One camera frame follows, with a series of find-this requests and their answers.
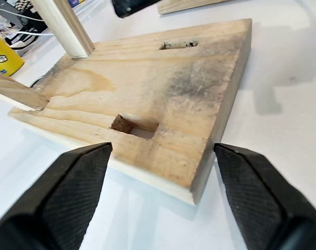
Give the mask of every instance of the white surface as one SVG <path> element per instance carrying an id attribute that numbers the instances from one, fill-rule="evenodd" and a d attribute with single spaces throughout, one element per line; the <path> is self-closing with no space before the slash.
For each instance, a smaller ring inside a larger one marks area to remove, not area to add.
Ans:
<path id="1" fill-rule="evenodd" d="M 249 63 L 224 143 L 265 154 L 316 207 L 316 0 L 240 0 L 159 16 L 155 6 L 124 20 L 108 3 L 83 18 L 93 41 L 253 18 Z M 31 84 L 62 56 L 51 41 L 16 74 Z M 0 101 L 0 217 L 62 152 L 7 118 Z M 109 169 L 81 250 L 244 249 L 216 167 L 198 207 Z"/>

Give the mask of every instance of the yellow can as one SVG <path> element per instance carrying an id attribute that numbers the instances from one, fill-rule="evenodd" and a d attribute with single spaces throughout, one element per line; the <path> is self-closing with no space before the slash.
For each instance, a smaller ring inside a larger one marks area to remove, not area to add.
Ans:
<path id="1" fill-rule="evenodd" d="M 21 68 L 23 59 L 0 38 L 0 73 L 8 76 Z"/>

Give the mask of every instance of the rectangular hole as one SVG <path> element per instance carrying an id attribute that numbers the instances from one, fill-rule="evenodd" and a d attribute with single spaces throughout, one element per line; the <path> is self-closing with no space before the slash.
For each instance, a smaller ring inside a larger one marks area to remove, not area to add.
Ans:
<path id="1" fill-rule="evenodd" d="M 142 118 L 129 114 L 118 114 L 110 128 L 144 139 L 152 139 L 158 127 L 159 122 L 155 119 Z"/>
<path id="2" fill-rule="evenodd" d="M 189 48 L 189 47 L 196 47 L 197 45 L 198 45 L 197 41 L 164 42 L 160 50 L 174 49 L 174 48 Z"/>

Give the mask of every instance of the wooden dowel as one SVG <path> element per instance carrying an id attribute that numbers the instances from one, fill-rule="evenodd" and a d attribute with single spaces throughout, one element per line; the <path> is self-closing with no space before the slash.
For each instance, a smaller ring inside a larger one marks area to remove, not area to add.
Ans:
<path id="1" fill-rule="evenodd" d="M 23 110 L 42 110 L 48 104 L 43 95 L 1 73 L 0 99 Z"/>
<path id="2" fill-rule="evenodd" d="M 94 45 L 67 0 L 31 0 L 32 4 L 72 58 L 86 58 Z"/>

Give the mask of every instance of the wooden plank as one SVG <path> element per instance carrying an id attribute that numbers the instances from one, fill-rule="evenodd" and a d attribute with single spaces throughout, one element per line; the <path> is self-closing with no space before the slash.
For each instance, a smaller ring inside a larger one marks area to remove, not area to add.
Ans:
<path id="1" fill-rule="evenodd" d="M 50 100 L 42 112 L 10 115 L 71 148 L 111 141 L 112 167 L 196 203 L 250 44 L 250 19 L 96 43 L 89 58 L 64 56 L 41 81 Z"/>
<path id="2" fill-rule="evenodd" d="M 86 58 L 94 45 L 66 0 L 32 0 L 66 53 L 72 58 Z"/>
<path id="3" fill-rule="evenodd" d="M 233 0 L 162 0 L 158 3 L 158 12 L 162 15 L 179 10 L 191 9 L 199 6 L 227 1 Z"/>
<path id="4" fill-rule="evenodd" d="M 48 103 L 43 95 L 1 73 L 0 99 L 23 110 L 42 110 Z"/>

